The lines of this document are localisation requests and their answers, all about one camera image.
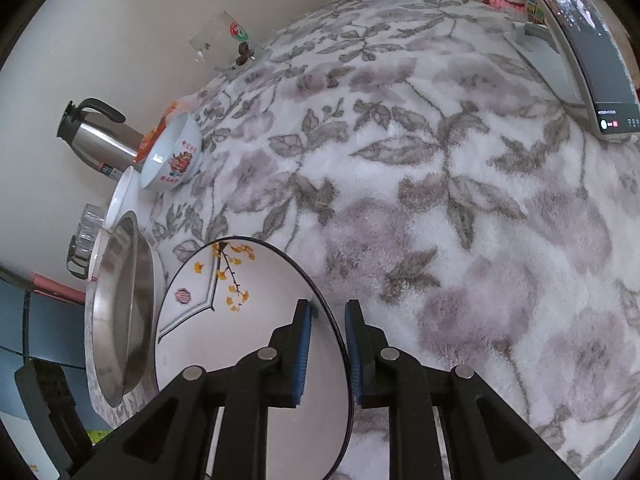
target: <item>fuzzy tablecloth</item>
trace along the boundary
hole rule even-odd
[[[268,240],[338,319],[358,298],[423,364],[472,365],[580,472],[640,399],[640,155],[586,133],[510,23],[468,0],[303,16],[188,98],[204,160],[148,234],[167,279],[210,240]],[[382,412],[358,413],[337,478],[386,479],[387,441]]]

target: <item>thermos handle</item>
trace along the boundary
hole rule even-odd
[[[71,272],[79,280],[86,280],[89,277],[89,262],[82,260],[80,258],[76,258],[74,253],[76,252],[76,235],[71,237],[71,241],[69,242],[69,248],[66,252],[66,270]],[[77,272],[76,270],[69,269],[69,263],[72,263],[82,269],[82,272]]]
[[[101,114],[106,115],[114,123],[123,123],[124,121],[127,120],[127,118],[122,113],[117,111],[113,106],[109,106],[104,101],[100,101],[100,99],[89,97],[88,99],[85,99],[84,101],[82,101],[78,105],[78,108],[76,108],[76,110],[78,112],[81,112],[85,108],[91,108],[93,110],[100,112]]]

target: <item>white oval plate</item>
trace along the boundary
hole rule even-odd
[[[351,433],[346,348],[316,286],[273,246],[222,238],[180,268],[158,319],[156,375],[162,389],[187,366],[219,370],[267,346],[275,328],[291,323],[301,298],[315,307],[305,390],[295,410],[269,410],[268,480],[327,478]]]

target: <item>yellow-green object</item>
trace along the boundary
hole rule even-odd
[[[89,435],[92,444],[97,444],[105,436],[111,433],[113,430],[86,430],[86,434]]]

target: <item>silver screw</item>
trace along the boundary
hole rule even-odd
[[[458,365],[456,366],[456,375],[460,379],[470,379],[474,376],[474,369],[469,365]]]
[[[395,361],[400,357],[400,352],[397,348],[388,346],[380,351],[380,357],[382,357],[385,361]]]
[[[264,348],[260,348],[258,350],[258,357],[263,361],[271,361],[273,358],[278,355],[278,351],[275,348],[271,348],[270,346],[265,346]]]
[[[195,381],[202,375],[202,368],[199,366],[189,366],[182,371],[182,376],[188,381]]]

